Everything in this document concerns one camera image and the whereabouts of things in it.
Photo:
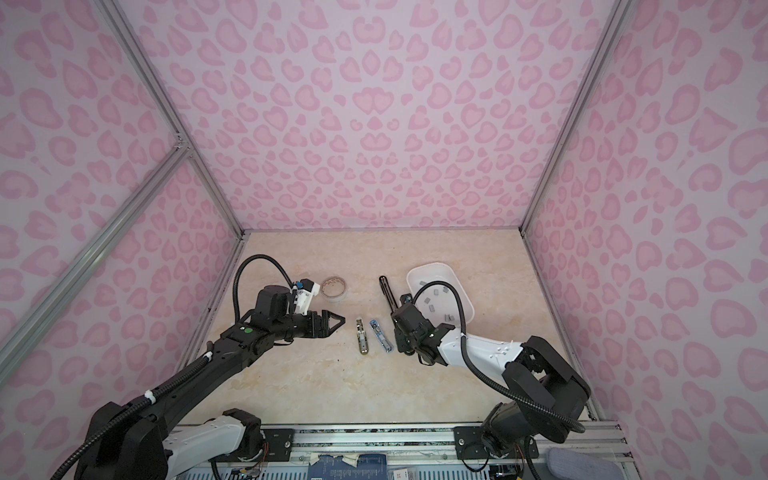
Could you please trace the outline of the black stapler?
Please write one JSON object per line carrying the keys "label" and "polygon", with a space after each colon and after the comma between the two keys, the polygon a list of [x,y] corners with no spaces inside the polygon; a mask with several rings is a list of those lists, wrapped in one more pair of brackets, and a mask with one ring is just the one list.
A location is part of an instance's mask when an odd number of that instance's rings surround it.
{"label": "black stapler", "polygon": [[390,313],[394,313],[398,309],[398,302],[391,289],[388,278],[385,275],[381,275],[378,278],[378,281],[379,281],[381,292],[384,295],[384,298],[389,307]]}

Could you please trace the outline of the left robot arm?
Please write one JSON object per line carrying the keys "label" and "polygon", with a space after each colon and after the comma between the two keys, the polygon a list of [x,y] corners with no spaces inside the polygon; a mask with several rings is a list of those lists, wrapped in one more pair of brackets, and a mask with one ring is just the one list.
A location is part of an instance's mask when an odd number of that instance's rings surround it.
{"label": "left robot arm", "polygon": [[166,479],[181,456],[169,443],[172,430],[228,379],[276,346],[297,338],[324,339],[346,322],[334,312],[296,305],[296,288],[269,285],[254,308],[237,319],[205,352],[162,384],[124,405],[109,402],[91,418],[83,443],[53,473],[62,479]]}

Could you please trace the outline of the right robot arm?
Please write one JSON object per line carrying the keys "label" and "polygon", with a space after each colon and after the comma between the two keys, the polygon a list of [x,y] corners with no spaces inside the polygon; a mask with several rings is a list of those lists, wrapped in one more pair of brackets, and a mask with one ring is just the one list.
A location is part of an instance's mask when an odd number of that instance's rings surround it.
{"label": "right robot arm", "polygon": [[502,342],[467,331],[465,316],[435,325],[416,305],[392,312],[398,350],[426,366],[464,367],[506,398],[483,420],[480,447],[503,458],[523,449],[529,437],[563,444],[586,427],[580,416],[591,396],[586,381],[544,338]]}

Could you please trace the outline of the beige staple box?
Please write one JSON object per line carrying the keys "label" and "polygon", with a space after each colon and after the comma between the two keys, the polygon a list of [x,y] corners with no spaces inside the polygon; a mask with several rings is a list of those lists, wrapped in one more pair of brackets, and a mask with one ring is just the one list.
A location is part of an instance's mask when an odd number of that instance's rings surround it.
{"label": "beige staple box", "polygon": [[358,350],[361,355],[367,355],[369,353],[369,344],[363,320],[361,318],[357,318],[355,320],[355,326]]}

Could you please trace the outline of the blue staple box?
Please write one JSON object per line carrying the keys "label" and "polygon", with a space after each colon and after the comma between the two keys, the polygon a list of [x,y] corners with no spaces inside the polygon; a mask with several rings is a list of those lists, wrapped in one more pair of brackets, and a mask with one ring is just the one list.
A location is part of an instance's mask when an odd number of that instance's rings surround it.
{"label": "blue staple box", "polygon": [[392,352],[394,347],[393,347],[392,343],[389,341],[389,339],[386,337],[384,331],[382,330],[382,328],[380,326],[380,323],[376,319],[372,319],[372,320],[369,321],[369,325],[370,325],[370,327],[371,327],[375,337],[377,338],[377,340],[381,344],[382,348],[387,353]]}

